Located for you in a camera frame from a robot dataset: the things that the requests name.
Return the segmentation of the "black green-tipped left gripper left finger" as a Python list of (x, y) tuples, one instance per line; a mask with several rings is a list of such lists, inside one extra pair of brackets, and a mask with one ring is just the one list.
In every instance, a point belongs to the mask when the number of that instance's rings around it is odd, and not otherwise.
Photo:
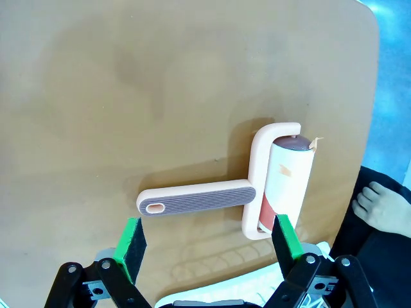
[(61, 265), (46, 300), (46, 307), (95, 307), (110, 299), (116, 307), (149, 307), (136, 288), (146, 250), (141, 219), (128, 219), (117, 246), (101, 251), (91, 265)]

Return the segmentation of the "person's left hand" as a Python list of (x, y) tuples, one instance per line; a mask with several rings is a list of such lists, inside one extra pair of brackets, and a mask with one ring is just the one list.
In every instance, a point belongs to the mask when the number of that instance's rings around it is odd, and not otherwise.
[(410, 203), (400, 194), (371, 182), (356, 195), (352, 207), (370, 227), (410, 238)]

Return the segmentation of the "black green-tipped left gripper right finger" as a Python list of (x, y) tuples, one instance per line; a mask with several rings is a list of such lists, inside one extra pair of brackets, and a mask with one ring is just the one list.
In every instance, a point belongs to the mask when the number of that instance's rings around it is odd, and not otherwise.
[(335, 260), (305, 252), (285, 214), (274, 219), (272, 242), (284, 280), (267, 307), (302, 307), (308, 295), (319, 295), (327, 307), (376, 307), (372, 288), (358, 259)]

